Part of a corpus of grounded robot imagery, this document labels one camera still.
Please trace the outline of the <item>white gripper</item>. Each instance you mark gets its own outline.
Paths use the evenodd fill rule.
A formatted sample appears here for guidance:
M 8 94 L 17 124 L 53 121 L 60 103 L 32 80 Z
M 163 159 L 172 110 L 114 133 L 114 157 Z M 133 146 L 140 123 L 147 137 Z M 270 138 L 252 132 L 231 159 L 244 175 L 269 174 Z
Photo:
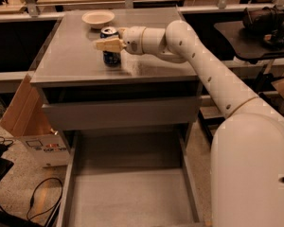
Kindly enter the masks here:
M 98 39 L 94 41 L 94 47 L 100 51 L 113 53 L 125 49 L 130 54 L 143 55 L 142 39 L 145 29 L 144 26 L 120 27 L 117 31 L 122 36 L 122 40 L 117 37 Z

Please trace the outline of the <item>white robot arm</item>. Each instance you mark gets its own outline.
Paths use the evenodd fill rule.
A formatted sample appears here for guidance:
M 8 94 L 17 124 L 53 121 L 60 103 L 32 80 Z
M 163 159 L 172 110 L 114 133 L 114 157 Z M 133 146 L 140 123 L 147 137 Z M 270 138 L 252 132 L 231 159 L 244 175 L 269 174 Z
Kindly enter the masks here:
M 215 57 L 187 22 L 124 27 L 94 47 L 188 62 L 224 117 L 211 145 L 212 227 L 284 227 L 284 116 Z

